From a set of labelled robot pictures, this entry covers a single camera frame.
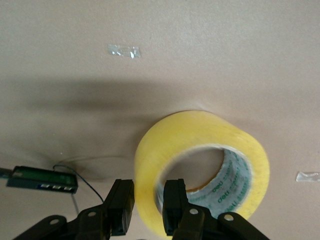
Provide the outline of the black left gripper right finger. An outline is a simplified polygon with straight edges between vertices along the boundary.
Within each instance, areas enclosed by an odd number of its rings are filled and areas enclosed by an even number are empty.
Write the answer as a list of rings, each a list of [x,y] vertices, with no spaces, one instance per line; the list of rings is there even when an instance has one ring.
[[[208,208],[190,203],[183,179],[166,181],[162,219],[171,240],[270,240],[238,213],[215,218]]]

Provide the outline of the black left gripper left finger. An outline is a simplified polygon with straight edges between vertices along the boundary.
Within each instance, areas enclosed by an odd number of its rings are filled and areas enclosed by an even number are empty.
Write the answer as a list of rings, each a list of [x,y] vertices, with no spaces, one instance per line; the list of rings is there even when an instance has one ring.
[[[13,240],[109,240],[124,236],[134,204],[133,180],[117,179],[102,204],[82,210],[70,222],[62,215],[45,217]]]

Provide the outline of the yellow packing tape roll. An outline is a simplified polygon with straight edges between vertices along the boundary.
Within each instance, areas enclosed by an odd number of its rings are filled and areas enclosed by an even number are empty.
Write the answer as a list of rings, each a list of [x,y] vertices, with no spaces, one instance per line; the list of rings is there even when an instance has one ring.
[[[148,130],[134,158],[137,211],[143,223],[163,239],[167,234],[161,178],[183,157],[204,150],[222,150],[223,163],[216,176],[187,192],[190,203],[208,208],[214,218],[235,212],[249,219],[266,194],[270,164],[254,137],[207,111],[171,114]]]

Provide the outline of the clear tape piece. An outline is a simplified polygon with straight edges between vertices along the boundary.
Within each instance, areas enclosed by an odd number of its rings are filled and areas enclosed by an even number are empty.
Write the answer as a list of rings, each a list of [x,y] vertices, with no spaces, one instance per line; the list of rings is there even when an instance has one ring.
[[[320,172],[299,171],[295,180],[296,182],[320,183]]]
[[[129,57],[131,59],[140,58],[141,53],[138,46],[127,46],[120,44],[109,44],[108,53],[113,56]]]

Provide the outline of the green circuit board module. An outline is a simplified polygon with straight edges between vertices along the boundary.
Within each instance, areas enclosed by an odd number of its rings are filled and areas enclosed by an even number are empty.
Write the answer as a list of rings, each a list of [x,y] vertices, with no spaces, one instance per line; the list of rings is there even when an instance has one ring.
[[[42,190],[75,194],[78,180],[75,174],[41,168],[15,166],[13,169],[0,167],[0,178],[6,179],[6,186],[28,190]]]

